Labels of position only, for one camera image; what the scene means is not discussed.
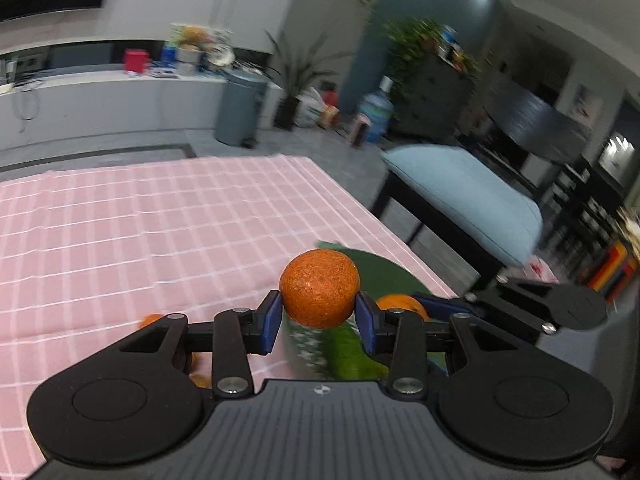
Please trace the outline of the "dark drawer cabinet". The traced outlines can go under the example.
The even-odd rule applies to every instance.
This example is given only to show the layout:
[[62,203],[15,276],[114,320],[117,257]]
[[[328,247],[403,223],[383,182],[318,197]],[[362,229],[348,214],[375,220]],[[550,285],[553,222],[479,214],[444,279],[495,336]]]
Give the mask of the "dark drawer cabinet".
[[471,77],[430,55],[410,79],[408,96],[398,107],[395,132],[402,138],[428,142],[446,139],[454,133],[474,87]]

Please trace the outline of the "white plastic bag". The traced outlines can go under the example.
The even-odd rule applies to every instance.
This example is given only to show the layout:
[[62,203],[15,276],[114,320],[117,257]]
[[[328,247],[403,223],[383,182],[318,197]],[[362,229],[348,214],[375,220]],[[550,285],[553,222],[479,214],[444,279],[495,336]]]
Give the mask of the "white plastic bag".
[[298,96],[294,125],[297,128],[330,128],[337,124],[338,108],[324,102],[321,93],[309,87]]

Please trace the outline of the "red box on counter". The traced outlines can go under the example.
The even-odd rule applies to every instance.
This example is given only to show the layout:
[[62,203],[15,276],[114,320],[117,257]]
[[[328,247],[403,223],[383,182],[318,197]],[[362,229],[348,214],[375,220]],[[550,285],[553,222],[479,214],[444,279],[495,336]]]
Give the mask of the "red box on counter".
[[127,73],[142,75],[148,69],[149,53],[142,49],[126,49],[124,54],[124,70]]

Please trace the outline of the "green fruit bowl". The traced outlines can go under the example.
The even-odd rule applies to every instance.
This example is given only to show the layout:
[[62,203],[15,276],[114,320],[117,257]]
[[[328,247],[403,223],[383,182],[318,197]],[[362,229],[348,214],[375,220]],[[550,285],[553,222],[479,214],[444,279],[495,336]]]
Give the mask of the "green fruit bowl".
[[[363,290],[374,300],[389,294],[410,295],[427,291],[414,275],[386,258],[338,243],[320,242],[318,247],[337,250],[351,258],[360,274]],[[322,330],[301,326],[289,318],[284,322],[286,351],[290,360],[295,363],[295,369],[303,378],[334,380],[326,374],[326,360],[323,359],[320,350]],[[359,335],[353,318],[349,318],[345,323],[350,324]]]

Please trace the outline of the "potted long-leaf plant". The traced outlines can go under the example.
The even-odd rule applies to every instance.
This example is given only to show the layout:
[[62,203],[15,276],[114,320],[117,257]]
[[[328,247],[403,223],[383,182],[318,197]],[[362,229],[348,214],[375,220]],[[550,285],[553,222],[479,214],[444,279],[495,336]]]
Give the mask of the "potted long-leaf plant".
[[278,67],[271,70],[277,75],[278,85],[282,89],[282,98],[273,118],[273,127],[291,131],[295,124],[296,113],[300,104],[300,95],[311,84],[322,77],[336,75],[335,70],[326,70],[323,65],[329,62],[349,58],[352,52],[341,51],[322,54],[321,50],[329,36],[322,32],[314,42],[306,48],[294,50],[284,35],[279,40],[266,30],[273,55]]

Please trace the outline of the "green cucumber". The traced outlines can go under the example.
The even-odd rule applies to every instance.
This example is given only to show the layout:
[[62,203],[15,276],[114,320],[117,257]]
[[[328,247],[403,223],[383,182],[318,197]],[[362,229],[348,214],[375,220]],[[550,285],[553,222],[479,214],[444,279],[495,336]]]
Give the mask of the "green cucumber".
[[326,374],[334,380],[385,380],[388,367],[363,351],[359,335],[348,323],[322,330],[320,350]]

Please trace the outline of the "small orange mandarin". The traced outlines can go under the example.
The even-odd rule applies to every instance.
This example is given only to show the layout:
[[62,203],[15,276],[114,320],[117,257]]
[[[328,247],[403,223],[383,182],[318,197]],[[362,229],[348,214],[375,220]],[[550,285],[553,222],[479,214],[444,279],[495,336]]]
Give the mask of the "small orange mandarin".
[[381,310],[406,310],[420,315],[424,321],[428,320],[426,310],[416,298],[404,294],[389,294],[376,300],[376,304]]

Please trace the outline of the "grey trash bin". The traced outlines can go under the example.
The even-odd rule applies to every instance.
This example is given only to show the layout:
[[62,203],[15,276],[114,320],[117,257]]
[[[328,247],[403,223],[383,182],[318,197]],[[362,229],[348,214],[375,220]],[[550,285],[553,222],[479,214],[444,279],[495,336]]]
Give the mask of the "grey trash bin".
[[215,138],[236,148],[254,148],[269,80],[262,74],[232,70],[218,110]]

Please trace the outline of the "leafy green pothos plant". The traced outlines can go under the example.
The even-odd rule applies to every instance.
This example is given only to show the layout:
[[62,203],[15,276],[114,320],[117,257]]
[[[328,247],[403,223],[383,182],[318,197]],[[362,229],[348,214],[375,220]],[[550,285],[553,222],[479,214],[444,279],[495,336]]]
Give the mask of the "leafy green pothos plant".
[[444,38],[445,26],[430,18],[396,18],[384,24],[390,47],[386,54],[385,73],[399,93],[409,90],[410,81],[431,58],[449,62],[454,70],[469,80],[477,78],[480,69],[475,58],[465,50],[457,51],[454,40]]

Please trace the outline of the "blue water jug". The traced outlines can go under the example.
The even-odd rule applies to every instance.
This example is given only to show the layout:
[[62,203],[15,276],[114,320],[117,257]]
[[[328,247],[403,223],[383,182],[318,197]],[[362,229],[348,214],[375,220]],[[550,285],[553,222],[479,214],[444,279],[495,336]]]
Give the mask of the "blue water jug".
[[368,143],[376,143],[382,138],[394,114],[394,106],[390,102],[392,85],[393,81],[390,77],[384,76],[378,88],[360,101],[358,113],[367,117],[369,121],[369,127],[364,135],[364,140]]

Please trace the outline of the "rough orange fruit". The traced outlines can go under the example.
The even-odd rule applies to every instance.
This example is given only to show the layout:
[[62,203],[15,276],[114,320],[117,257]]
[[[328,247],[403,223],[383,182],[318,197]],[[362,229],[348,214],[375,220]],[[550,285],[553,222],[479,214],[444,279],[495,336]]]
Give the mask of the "rough orange fruit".
[[289,318],[315,330],[343,324],[354,312],[360,275],[351,258],[333,249],[295,257],[280,276],[279,290]]

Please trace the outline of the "black wooden chair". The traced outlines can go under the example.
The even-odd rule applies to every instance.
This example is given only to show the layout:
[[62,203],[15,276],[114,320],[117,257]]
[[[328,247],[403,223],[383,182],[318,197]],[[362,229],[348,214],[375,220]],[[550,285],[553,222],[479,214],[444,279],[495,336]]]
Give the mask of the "black wooden chair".
[[[582,156],[589,143],[591,128],[571,118],[524,89],[511,78],[492,78],[482,103],[490,121],[486,136],[474,139],[463,148],[480,160],[494,174],[533,200],[539,207],[546,192],[544,182],[533,183],[504,157],[509,152],[535,156],[560,169]],[[488,254],[471,235],[466,234],[444,214],[427,203],[386,167],[386,178],[370,211],[381,218],[390,202],[396,202],[419,221],[420,228],[429,229],[477,272],[470,289],[480,290],[493,281],[505,268]]]

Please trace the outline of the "pink checkered tablecloth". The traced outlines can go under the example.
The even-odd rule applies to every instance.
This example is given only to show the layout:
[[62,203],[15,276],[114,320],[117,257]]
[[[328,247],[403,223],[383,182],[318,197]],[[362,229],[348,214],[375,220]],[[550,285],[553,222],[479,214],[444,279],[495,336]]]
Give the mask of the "pink checkered tablecloth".
[[311,159],[203,157],[45,172],[1,187],[1,474],[42,456],[34,389],[149,315],[208,321],[256,307],[320,242],[372,252],[449,287]]

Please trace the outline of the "light blue seat cushion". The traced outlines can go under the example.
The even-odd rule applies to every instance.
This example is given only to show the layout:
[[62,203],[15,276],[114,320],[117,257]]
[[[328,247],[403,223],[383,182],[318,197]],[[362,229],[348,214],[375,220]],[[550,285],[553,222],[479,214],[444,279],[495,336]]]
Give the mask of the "light blue seat cushion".
[[524,266],[542,232],[538,205],[463,148],[409,145],[382,155],[390,172],[505,266]]

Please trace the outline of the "teddy bear in basket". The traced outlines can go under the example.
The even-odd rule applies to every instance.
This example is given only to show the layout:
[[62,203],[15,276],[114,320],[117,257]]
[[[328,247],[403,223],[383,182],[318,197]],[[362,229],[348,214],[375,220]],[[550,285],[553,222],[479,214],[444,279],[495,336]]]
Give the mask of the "teddy bear in basket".
[[222,70],[235,61],[231,32],[219,27],[172,24],[169,44],[178,64]]

